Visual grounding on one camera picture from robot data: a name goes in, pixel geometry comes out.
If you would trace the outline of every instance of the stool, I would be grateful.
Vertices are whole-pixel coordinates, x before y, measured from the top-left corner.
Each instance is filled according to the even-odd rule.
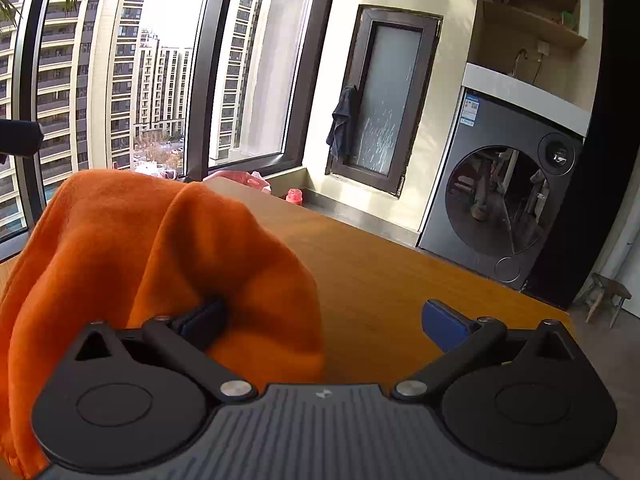
[[[586,323],[589,322],[595,310],[600,306],[600,303],[602,303],[602,300],[606,300],[609,301],[614,308],[613,318],[611,318],[611,323],[609,323],[609,328],[611,328],[618,317],[622,304],[625,303],[625,300],[631,299],[631,293],[626,290],[626,286],[622,283],[605,278],[597,272],[591,273],[591,279],[591,286],[580,297],[580,300],[588,300],[589,295],[594,291],[594,289],[598,290],[596,298],[589,309],[589,313],[587,314]],[[614,296],[618,296],[620,298],[617,304],[613,303]]]

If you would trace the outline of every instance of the faucet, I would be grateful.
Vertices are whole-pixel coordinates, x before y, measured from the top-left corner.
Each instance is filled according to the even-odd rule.
[[[516,61],[513,63],[513,70],[511,70],[511,73],[509,74],[509,77],[513,77],[513,78],[517,79],[516,70],[518,69],[518,62],[520,61],[520,56],[522,56],[522,54],[524,54],[524,59],[529,59],[529,54],[527,53],[527,49],[521,48],[518,51],[518,55],[516,56]]]

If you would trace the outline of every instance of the shelf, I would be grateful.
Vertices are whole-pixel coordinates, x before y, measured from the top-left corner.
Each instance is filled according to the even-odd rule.
[[[488,22],[528,32],[540,40],[567,50],[578,50],[586,41],[577,32],[547,18],[498,2],[484,2],[484,18]]]

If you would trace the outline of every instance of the sky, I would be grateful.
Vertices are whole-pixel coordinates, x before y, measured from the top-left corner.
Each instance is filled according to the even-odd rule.
[[[160,46],[193,46],[203,0],[145,0],[140,27],[158,35]]]

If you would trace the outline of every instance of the hanging towel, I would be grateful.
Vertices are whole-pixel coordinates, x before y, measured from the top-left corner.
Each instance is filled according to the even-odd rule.
[[[326,143],[331,146],[331,154],[335,158],[349,155],[351,134],[355,127],[355,107],[357,90],[354,85],[347,85],[340,94],[340,101],[335,107],[334,122],[331,125]]]
[[[0,450],[13,471],[31,478],[47,466],[31,409],[82,327],[106,320],[136,328],[215,296],[228,323],[210,357],[259,390],[322,380],[313,277],[242,203],[199,182],[129,171],[70,177],[0,303]]]

